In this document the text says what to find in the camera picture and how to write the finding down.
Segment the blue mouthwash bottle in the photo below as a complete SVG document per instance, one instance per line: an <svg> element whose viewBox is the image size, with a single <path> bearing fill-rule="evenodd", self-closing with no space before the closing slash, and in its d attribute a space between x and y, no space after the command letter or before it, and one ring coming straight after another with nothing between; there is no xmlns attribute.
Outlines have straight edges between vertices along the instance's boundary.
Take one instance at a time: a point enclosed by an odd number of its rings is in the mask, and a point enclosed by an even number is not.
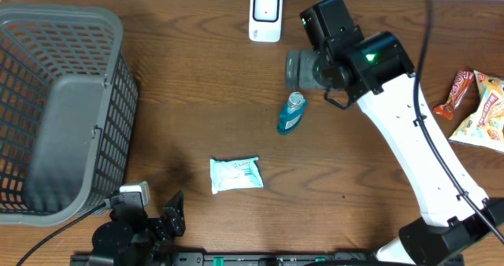
<svg viewBox="0 0 504 266"><path fill-rule="evenodd" d="M280 112L277 131L281 135L285 135L296 129L304 115L307 105L308 101L300 92L292 92L287 103Z"/></svg>

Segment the white tissue pack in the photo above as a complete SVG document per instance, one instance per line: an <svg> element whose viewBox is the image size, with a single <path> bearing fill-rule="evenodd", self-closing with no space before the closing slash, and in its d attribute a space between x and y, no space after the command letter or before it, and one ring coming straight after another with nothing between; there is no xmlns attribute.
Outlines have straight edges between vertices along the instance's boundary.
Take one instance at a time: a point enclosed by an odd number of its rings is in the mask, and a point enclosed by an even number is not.
<svg viewBox="0 0 504 266"><path fill-rule="evenodd" d="M209 167L212 194L226 190L263 188L258 160L259 157L231 161L211 159Z"/></svg>

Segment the red chocolate bar wrapper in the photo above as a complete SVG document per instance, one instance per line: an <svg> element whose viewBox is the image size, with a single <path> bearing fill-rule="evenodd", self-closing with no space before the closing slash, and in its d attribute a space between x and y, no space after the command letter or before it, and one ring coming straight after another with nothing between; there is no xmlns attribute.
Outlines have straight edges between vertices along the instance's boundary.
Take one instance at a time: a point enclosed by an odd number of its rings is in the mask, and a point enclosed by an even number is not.
<svg viewBox="0 0 504 266"><path fill-rule="evenodd" d="M461 100L464 98L466 91L474 79L475 75L473 72L458 70L447 101L444 104L437 105L433 109L433 113L452 120L456 108L460 105Z"/></svg>

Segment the yellow snack bag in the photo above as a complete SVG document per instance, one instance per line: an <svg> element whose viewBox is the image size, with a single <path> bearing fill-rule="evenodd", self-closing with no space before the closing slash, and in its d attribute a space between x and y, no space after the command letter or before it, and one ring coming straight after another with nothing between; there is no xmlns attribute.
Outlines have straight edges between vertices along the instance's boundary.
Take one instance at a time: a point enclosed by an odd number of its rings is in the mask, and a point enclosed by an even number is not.
<svg viewBox="0 0 504 266"><path fill-rule="evenodd" d="M503 78L473 71L480 96L477 110L461 122L449 140L503 152Z"/></svg>

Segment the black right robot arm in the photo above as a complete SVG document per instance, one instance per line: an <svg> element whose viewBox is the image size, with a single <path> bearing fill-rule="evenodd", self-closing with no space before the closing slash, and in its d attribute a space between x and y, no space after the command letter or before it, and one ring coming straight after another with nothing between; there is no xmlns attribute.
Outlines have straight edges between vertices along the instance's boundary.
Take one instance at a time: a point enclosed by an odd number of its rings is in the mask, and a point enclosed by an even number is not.
<svg viewBox="0 0 504 266"><path fill-rule="evenodd" d="M421 68L399 40L364 37L343 0L323 0L300 14L310 50L287 54L291 89L344 91L375 124L409 180L421 215L376 251L377 264L447 265L503 222L503 201L490 198L462 166L426 105Z"/></svg>

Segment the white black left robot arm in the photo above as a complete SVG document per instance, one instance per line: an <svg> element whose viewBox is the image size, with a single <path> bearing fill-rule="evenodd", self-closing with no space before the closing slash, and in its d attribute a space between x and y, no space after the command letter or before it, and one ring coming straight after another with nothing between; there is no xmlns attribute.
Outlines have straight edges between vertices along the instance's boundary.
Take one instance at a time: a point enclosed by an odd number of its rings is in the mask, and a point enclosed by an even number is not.
<svg viewBox="0 0 504 266"><path fill-rule="evenodd" d="M180 190L166 203L159 217L146 214L142 194L121 192L109 200L110 222L93 234L88 265L173 265L169 247L183 236L186 224L184 195Z"/></svg>

